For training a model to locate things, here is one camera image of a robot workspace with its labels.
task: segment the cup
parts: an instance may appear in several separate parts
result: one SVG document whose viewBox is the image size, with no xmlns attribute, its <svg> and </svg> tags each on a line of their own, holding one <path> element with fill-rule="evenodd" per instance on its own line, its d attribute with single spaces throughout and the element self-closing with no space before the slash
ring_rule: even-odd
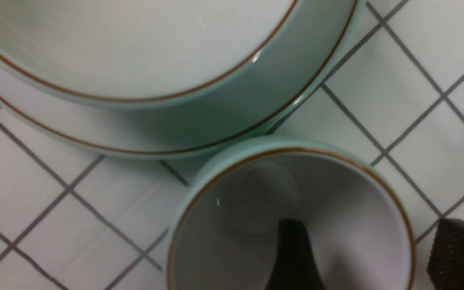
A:
<svg viewBox="0 0 464 290">
<path fill-rule="evenodd" d="M 168 290 L 261 290 L 277 223 L 304 222 L 327 290 L 406 290 L 414 238 L 383 177 L 330 145 L 260 137 L 201 169 L 170 227 Z"/>
</svg>

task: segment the white plate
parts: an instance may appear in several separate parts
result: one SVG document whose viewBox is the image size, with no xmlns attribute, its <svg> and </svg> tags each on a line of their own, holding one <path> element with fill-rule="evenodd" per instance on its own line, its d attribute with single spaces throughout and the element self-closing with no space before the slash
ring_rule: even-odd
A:
<svg viewBox="0 0 464 290">
<path fill-rule="evenodd" d="M 0 0 L 0 60 L 108 102 L 179 99 L 224 81 L 298 0 Z"/>
<path fill-rule="evenodd" d="M 309 4 L 312 8 L 316 3 L 310 0 L 302 7 Z M 363 4 L 362 0 L 352 1 L 349 10 L 328 17 L 332 23 L 341 24 L 340 28 L 316 27 L 304 33 L 324 36 L 321 44 L 306 46 L 308 54 L 319 55 L 313 57 L 313 64 L 302 60 L 302 56 L 292 55 L 291 50 L 278 51 L 281 53 L 278 62 L 261 62 L 253 67 L 249 77 L 238 78 L 244 82 L 246 92 L 234 87 L 236 90 L 211 94 L 177 106 L 155 110 L 111 110 L 57 99 L 0 68 L 0 104 L 51 136 L 106 155 L 168 159 L 203 154 L 262 134 L 311 93 L 330 70 L 333 55 L 338 55 L 337 48 L 344 43 L 352 19 Z M 302 11 L 315 13 L 312 9 Z M 280 38 L 297 31 L 303 33 L 301 25 L 306 23 L 293 20 Z M 287 68 L 284 79 L 264 74 L 282 68 Z"/>
<path fill-rule="evenodd" d="M 173 8 L 177 13 L 172 16 L 188 19 L 156 17 L 152 20 L 169 23 L 166 27 L 151 27 L 136 20 L 142 24 L 130 35 L 121 35 L 121 29 L 114 27 L 115 22 L 134 14 L 130 9 L 136 5 L 156 6 L 153 3 L 157 2 L 134 3 L 123 8 L 121 2 L 95 1 L 23 0 L 16 5 L 12 0 L 0 0 L 0 66 L 47 94 L 99 107 L 140 110 L 179 105 L 196 97 L 240 99 L 238 94 L 246 99 L 258 98 L 260 94 L 281 94 L 287 99 L 326 63 L 352 16 L 355 2 L 363 0 L 274 0 L 273 4 L 265 3 L 266 0 L 254 3 L 193 0 L 180 6 L 189 6 L 187 10 Z M 155 11 L 166 18 L 166 11 L 171 8 L 162 12 L 164 5 L 171 5 L 173 1 L 180 0 L 162 2 Z M 93 17 L 82 13 L 85 5 L 89 8 L 102 5 L 105 11 Z M 191 31 L 184 33 L 186 28 L 182 29 L 178 23 L 195 20 L 194 15 L 188 16 L 192 5 L 206 9 L 216 6 L 210 9 L 208 18 L 223 7 L 241 10 L 253 6 L 253 14 L 249 11 L 242 15 L 234 9 L 221 11 L 221 18 L 215 20 L 220 25 L 200 32 L 199 40 L 185 39 L 202 29 L 192 29 L 188 24 L 187 29 Z M 117 11 L 107 11 L 110 6 L 115 6 Z M 268 8 L 263 11 L 258 6 Z M 108 25 L 98 25 L 107 14 L 114 20 Z M 229 27 L 231 23 L 238 27 Z M 121 26 L 133 24 L 134 20 L 130 20 Z M 173 30 L 176 40 L 166 38 L 164 29 Z M 148 31 L 143 31 L 144 38 L 139 37 L 142 30 Z M 264 34 L 269 36 L 262 41 Z M 141 41 L 155 37 L 161 41 L 145 48 L 146 44 Z"/>
</svg>

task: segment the black object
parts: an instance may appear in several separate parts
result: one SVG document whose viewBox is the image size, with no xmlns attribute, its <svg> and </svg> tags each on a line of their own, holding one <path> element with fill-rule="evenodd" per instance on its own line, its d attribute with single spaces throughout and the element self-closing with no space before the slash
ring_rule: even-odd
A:
<svg viewBox="0 0 464 290">
<path fill-rule="evenodd" d="M 464 290 L 464 221 L 439 221 L 427 273 L 436 290 Z"/>
<path fill-rule="evenodd" d="M 309 235 L 300 220 L 278 222 L 278 249 L 266 290 L 325 290 Z"/>
</svg>

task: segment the ceramic bowl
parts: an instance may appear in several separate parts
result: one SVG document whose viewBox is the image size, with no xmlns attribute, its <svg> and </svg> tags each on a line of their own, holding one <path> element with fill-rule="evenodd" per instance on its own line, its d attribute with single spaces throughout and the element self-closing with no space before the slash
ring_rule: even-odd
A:
<svg viewBox="0 0 464 290">
<path fill-rule="evenodd" d="M 102 107 L 294 95 L 323 71 L 362 2 L 0 0 L 0 65 Z"/>
<path fill-rule="evenodd" d="M 263 137 L 202 169 L 171 226 L 168 290 L 261 290 L 280 218 L 304 221 L 327 290 L 408 290 L 414 239 L 383 178 L 328 145 Z"/>
</svg>

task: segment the plate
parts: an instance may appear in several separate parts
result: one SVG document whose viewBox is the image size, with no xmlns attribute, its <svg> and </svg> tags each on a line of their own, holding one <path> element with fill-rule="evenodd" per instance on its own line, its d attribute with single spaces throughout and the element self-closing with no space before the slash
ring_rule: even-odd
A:
<svg viewBox="0 0 464 290">
<path fill-rule="evenodd" d="M 296 6 L 298 0 L 0 0 L 0 61 L 58 97 L 173 103 L 233 77 L 271 44 Z"/>
<path fill-rule="evenodd" d="M 154 110 L 116 110 L 53 97 L 0 68 L 0 104 L 50 136 L 105 155 L 170 159 L 207 153 L 263 134 L 307 97 L 335 63 L 338 48 L 352 30 L 353 18 L 363 3 L 361 0 L 350 2 L 349 10 L 343 11 L 342 21 L 338 20 L 339 14 L 330 16 L 336 24 L 341 24 L 339 28 L 317 27 L 306 32 L 326 36 L 321 46 L 306 48 L 310 54 L 319 55 L 313 58 L 314 65 L 301 61 L 299 55 L 285 52 L 285 57 L 278 62 L 262 62 L 262 66 L 253 70 L 252 78 L 238 78 L 247 91 L 234 86 L 235 90 L 227 93 L 210 94 L 181 105 Z M 301 26 L 295 24 L 306 23 L 293 20 L 281 38 L 301 32 Z M 263 74 L 282 68 L 289 69 L 284 72 L 285 79 Z"/>
</svg>

